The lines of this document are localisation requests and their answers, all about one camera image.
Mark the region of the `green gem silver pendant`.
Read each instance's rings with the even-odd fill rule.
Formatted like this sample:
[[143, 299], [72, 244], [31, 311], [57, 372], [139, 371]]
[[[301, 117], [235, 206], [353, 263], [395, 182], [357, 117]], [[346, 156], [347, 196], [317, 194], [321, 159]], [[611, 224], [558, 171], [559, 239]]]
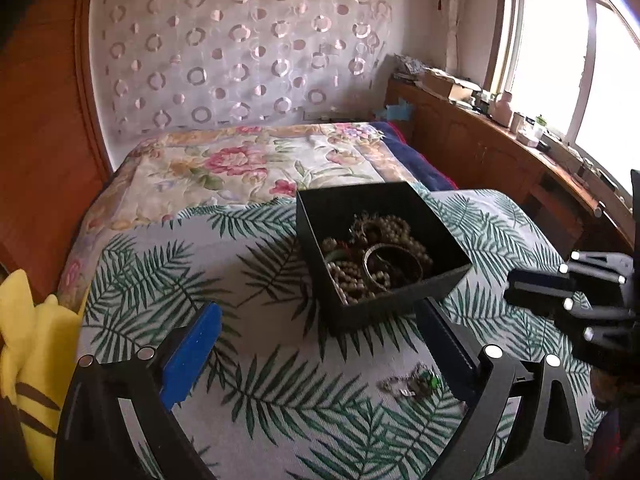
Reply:
[[407, 375], [387, 377], [376, 386], [395, 399], [421, 399], [438, 390], [442, 386], [442, 378], [431, 367], [418, 363]]

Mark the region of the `black jewelry box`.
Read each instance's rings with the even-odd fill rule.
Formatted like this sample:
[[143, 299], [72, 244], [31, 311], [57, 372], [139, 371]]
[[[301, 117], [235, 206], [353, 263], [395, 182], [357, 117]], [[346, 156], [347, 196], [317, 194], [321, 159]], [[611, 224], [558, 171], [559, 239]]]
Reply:
[[418, 300], [445, 298], [472, 266], [406, 182], [299, 191], [296, 233], [320, 320], [333, 335], [410, 313]]

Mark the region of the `yellow plush toy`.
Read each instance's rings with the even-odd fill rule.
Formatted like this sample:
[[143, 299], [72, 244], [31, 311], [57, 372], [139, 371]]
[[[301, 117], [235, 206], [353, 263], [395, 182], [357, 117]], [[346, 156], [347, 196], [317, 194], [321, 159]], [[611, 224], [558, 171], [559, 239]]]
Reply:
[[84, 312], [35, 304], [27, 274], [1, 283], [1, 477], [52, 479], [58, 424]]

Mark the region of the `wooden sideboard cabinet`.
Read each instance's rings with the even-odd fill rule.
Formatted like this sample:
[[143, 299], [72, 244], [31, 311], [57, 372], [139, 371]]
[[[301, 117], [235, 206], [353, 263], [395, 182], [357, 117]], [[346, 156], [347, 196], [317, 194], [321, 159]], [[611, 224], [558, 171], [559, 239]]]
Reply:
[[409, 145], [458, 188], [503, 192], [563, 256], [582, 249], [632, 253], [631, 232], [615, 223], [593, 192], [548, 156], [526, 148], [508, 130], [480, 114], [390, 79], [385, 103], [405, 102], [413, 112], [396, 125]]

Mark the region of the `metal bangle in box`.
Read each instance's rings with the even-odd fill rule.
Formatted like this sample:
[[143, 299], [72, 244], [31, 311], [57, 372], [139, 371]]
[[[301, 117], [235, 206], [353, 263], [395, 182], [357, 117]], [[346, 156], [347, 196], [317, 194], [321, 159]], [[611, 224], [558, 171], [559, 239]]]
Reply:
[[393, 244], [376, 244], [363, 255], [362, 270], [369, 283], [382, 292], [422, 281], [420, 260], [408, 249]]

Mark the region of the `pink ceramic jar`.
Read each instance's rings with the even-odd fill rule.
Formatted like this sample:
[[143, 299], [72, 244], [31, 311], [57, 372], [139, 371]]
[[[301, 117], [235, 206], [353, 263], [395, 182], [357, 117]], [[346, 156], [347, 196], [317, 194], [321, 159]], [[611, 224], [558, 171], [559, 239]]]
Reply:
[[509, 128], [512, 122], [513, 110], [511, 107], [512, 93], [503, 91], [495, 100], [490, 111], [491, 119], [504, 128]]

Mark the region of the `navy blue blanket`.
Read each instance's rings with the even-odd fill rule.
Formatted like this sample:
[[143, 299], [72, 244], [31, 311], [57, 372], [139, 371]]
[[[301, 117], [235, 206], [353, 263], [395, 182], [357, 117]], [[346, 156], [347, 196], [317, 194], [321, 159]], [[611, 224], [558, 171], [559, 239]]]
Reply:
[[383, 133], [383, 142], [393, 155], [429, 191], [454, 191], [458, 187], [450, 177], [434, 167], [424, 155], [412, 148], [401, 131], [391, 122], [370, 122], [370, 126]]

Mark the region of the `palm leaf print blanket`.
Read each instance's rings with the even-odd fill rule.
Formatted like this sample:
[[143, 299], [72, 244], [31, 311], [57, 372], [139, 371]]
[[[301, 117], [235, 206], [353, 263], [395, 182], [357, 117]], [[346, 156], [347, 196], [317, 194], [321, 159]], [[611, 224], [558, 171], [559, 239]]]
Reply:
[[[502, 299], [514, 266], [552, 270], [561, 256], [502, 193], [414, 188], [472, 261], [442, 310], [481, 344], [527, 361], [559, 356], [587, 444], [603, 417], [588, 366], [550, 322]], [[380, 388], [418, 365], [435, 371], [412, 316], [328, 335], [295, 209], [292, 198], [194, 208], [112, 235], [87, 257], [94, 274], [79, 352], [128, 359], [216, 301], [221, 334], [174, 413], [217, 478], [421, 479], [461, 422], [462, 403], [442, 382], [425, 399]]]

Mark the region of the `cardboard box on cabinet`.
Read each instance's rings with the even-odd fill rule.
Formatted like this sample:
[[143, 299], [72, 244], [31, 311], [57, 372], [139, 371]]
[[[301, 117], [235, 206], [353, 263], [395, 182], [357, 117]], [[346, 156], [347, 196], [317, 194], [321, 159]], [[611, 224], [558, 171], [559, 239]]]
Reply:
[[421, 84], [431, 92], [447, 100], [465, 101], [474, 92], [481, 92], [478, 84], [457, 78], [442, 70], [429, 68], [419, 76]]

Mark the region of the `floral quilt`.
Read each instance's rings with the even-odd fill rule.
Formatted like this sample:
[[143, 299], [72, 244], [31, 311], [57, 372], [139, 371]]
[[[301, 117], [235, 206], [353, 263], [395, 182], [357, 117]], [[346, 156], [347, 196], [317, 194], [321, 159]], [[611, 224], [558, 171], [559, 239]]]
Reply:
[[303, 188], [416, 182], [384, 138], [368, 122], [339, 122], [177, 131], [146, 140], [86, 212], [58, 283], [58, 300], [79, 307], [114, 236], [175, 220], [185, 209], [262, 204]]

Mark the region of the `circle pattern sheer curtain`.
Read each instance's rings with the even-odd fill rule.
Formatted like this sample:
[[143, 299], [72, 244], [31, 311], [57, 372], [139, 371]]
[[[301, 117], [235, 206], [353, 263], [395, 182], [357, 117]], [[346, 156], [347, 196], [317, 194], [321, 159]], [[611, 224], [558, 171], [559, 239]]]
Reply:
[[392, 16], [392, 0], [93, 0], [103, 129], [368, 114]]

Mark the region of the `window with white frame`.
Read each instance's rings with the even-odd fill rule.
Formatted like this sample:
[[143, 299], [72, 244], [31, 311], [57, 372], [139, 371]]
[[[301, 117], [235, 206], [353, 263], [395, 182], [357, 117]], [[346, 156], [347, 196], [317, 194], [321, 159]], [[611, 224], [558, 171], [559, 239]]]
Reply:
[[639, 17], [626, 0], [498, 0], [491, 89], [631, 191], [639, 167]]

